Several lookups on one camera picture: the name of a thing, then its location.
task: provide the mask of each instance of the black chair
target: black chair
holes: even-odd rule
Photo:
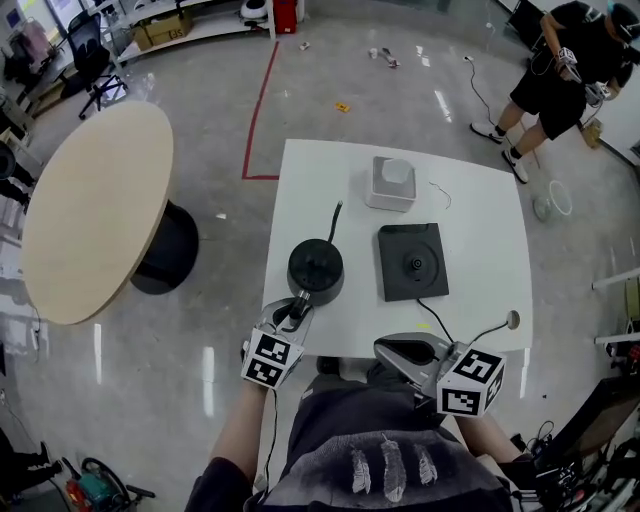
[[[127,90],[128,87],[118,75],[102,74],[110,65],[111,54],[100,42],[100,13],[90,15],[87,11],[82,11],[71,20],[67,32],[73,63],[90,94],[89,101],[79,115],[80,119],[85,119],[84,113],[94,101],[98,110],[101,110],[101,100],[105,92],[118,87]],[[96,82],[100,78],[107,80],[97,85]]]
[[[507,22],[511,25],[531,50],[536,51],[540,43],[544,43],[540,20],[544,12],[533,5],[529,0],[520,0]]]
[[[16,170],[16,157],[11,148],[0,142],[0,180],[10,178]]]

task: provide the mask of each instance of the round wooden table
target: round wooden table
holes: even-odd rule
[[[43,318],[75,324],[131,279],[166,293],[198,253],[191,216],[168,201],[173,134],[162,110],[128,101],[94,115],[58,148],[31,199],[22,268]]]

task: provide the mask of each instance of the white sneaker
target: white sneaker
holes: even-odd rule
[[[482,135],[487,139],[491,139],[496,144],[502,144],[504,141],[504,135],[498,135],[496,133],[496,127],[490,123],[471,123],[469,125],[472,132]]]
[[[513,171],[513,174],[516,175],[516,178],[518,178],[518,181],[520,183],[522,183],[523,185],[529,183],[529,174],[527,174],[527,171],[524,170],[524,165],[522,165],[522,162],[520,160],[516,160],[511,156],[510,150],[505,149],[502,152],[502,158],[507,161],[509,167],[511,167],[511,170]]]

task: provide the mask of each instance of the yellow sticker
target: yellow sticker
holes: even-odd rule
[[[336,108],[340,112],[344,112],[345,114],[349,112],[349,110],[351,110],[351,107],[349,105],[345,105],[344,103],[336,103]]]

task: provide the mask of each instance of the cardboard box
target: cardboard box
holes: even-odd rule
[[[582,128],[582,138],[592,149],[600,146],[600,135],[602,135],[602,123],[594,119],[588,126]]]
[[[168,18],[154,19],[151,23],[136,27],[133,39],[140,51],[145,51],[152,46],[186,36],[191,31],[191,27],[193,27],[191,15],[183,11],[182,18],[176,13]]]

